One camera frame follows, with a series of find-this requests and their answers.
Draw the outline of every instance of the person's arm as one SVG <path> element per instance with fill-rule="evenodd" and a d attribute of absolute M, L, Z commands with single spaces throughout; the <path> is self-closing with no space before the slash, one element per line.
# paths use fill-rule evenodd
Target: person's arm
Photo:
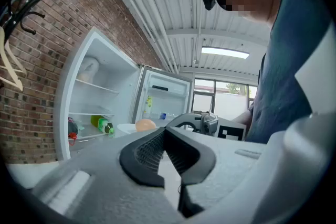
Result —
<path fill-rule="evenodd" d="M 243 114 L 239 115 L 238 117 L 236 117 L 235 119 L 232 120 L 234 122 L 246 125 L 246 136 L 245 136 L 245 138 L 247 137 L 248 131 L 250 130 L 251 123 L 252 123 L 253 105 L 254 104 L 252 103 L 252 105 L 248 108 L 248 110 L 246 110 Z"/>

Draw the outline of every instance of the tree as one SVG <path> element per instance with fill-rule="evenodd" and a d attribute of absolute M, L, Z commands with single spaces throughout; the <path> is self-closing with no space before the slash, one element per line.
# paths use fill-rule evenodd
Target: tree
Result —
<path fill-rule="evenodd" d="M 227 83 L 226 87 L 229 89 L 229 93 L 246 95 L 246 86 L 245 85 Z"/>

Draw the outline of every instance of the person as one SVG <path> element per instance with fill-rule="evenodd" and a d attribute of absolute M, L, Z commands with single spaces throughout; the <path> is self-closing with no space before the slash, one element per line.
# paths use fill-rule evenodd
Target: person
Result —
<path fill-rule="evenodd" d="M 266 144 L 273 133 L 311 114 L 294 75 L 317 48 L 331 23 L 331 15 L 323 0 L 216 1 L 227 11 L 271 28 L 254 102 L 234 119 L 247 126 L 245 141 Z"/>

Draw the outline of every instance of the fluorescent light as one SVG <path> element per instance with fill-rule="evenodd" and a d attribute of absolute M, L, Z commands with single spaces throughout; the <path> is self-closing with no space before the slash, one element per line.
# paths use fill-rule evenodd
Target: fluorescent light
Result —
<path fill-rule="evenodd" d="M 229 50 L 217 47 L 202 47 L 203 54 L 218 54 L 246 59 L 250 54 L 238 50 Z"/>

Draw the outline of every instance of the refrigerator door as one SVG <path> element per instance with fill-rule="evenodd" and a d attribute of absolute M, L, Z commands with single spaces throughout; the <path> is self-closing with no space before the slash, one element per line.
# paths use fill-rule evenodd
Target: refrigerator door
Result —
<path fill-rule="evenodd" d="M 186 113 L 191 80 L 165 71 L 145 67 L 135 101 L 132 123 L 150 119 L 158 127 Z"/>

